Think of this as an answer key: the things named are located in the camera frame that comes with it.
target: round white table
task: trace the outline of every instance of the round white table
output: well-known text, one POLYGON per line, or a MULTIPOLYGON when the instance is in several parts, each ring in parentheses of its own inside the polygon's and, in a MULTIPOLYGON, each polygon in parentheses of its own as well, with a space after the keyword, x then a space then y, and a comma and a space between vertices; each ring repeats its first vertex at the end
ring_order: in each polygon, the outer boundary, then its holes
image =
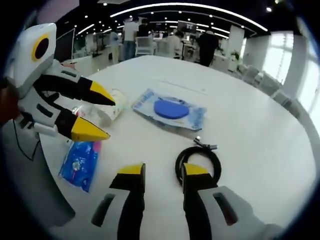
MULTIPOLYGON (((121 90, 132 104, 147 88, 207 108, 207 124, 199 132, 205 144, 218 144, 219 186, 248 201, 266 224, 286 227, 312 190, 316 168, 309 139, 300 123, 284 108, 252 86, 195 63, 142 56, 101 70, 90 79, 107 90, 121 90)), ((72 108, 78 101, 61 97, 72 108)), ((145 210, 141 240, 189 239, 183 193, 175 175, 178 154, 192 140, 164 131, 134 113, 122 112, 103 141, 90 192, 58 176, 68 147, 64 137, 41 135, 46 162, 57 186, 76 212, 75 218, 50 231, 59 237, 105 239, 104 228, 91 224, 98 204, 125 165, 146 163, 145 210)), ((210 162, 193 156, 190 162, 210 162)))

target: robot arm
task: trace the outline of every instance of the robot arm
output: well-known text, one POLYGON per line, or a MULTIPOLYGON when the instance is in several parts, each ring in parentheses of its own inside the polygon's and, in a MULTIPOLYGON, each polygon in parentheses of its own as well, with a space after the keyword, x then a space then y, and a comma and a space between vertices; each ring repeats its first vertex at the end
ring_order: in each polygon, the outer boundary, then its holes
POLYGON ((7 79, 17 91, 18 108, 25 120, 34 123, 39 133, 50 136, 60 133, 74 141, 108 139, 108 133, 42 93, 53 91, 70 99, 115 105, 114 99, 101 85, 54 59, 56 31, 54 23, 36 25, 26 29, 17 40, 7 79))

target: ceiling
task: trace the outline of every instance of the ceiling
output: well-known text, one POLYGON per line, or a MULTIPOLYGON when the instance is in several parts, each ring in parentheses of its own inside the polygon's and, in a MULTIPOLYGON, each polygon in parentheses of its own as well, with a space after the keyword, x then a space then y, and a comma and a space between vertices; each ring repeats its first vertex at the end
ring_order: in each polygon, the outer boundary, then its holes
MULTIPOLYGON (((80 0, 80 5, 63 16, 56 22, 57 36, 60 36, 75 27, 75 33, 94 24, 93 27, 79 34, 77 37, 84 37, 87 33, 103 32, 111 26, 123 25, 123 21, 130 16, 139 16, 148 18, 150 22, 162 22, 157 27, 165 30, 170 26, 176 26, 176 23, 167 23, 167 21, 188 21, 209 26, 198 26, 199 29, 209 30, 211 27, 229 31, 231 25, 243 26, 245 37, 257 37, 270 34, 274 31, 294 31, 298 33, 295 14, 283 3, 275 3, 274 0, 185 0, 185 1, 166 1, 166 3, 187 3, 213 6, 223 10, 231 11, 235 14, 248 18, 267 29, 260 27, 229 13, 216 9, 208 9, 198 6, 152 6, 148 8, 133 10, 114 17, 113 14, 125 11, 131 8, 159 4, 156 0, 129 0, 121 4, 97 3, 97 0, 80 0)), ((217 29, 211 29, 217 34, 228 36, 229 34, 217 29)))

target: cable connector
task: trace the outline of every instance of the cable connector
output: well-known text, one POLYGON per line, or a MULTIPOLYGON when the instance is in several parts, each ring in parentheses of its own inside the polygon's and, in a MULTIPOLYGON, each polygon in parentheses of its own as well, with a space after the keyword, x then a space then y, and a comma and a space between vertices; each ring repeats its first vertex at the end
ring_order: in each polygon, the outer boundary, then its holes
POLYGON ((200 147, 204 148, 204 149, 209 149, 209 150, 216 150, 218 148, 218 145, 210 145, 210 144, 203 144, 200 141, 201 137, 197 136, 193 142, 195 142, 195 144, 199 145, 200 147))

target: blue package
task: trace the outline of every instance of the blue package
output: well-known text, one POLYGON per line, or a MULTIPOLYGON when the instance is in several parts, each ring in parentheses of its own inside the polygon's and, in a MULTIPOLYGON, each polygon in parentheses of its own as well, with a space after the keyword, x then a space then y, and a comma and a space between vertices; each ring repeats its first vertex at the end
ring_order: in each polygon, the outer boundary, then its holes
POLYGON ((61 166, 59 175, 88 193, 100 149, 100 141, 74 142, 61 166))

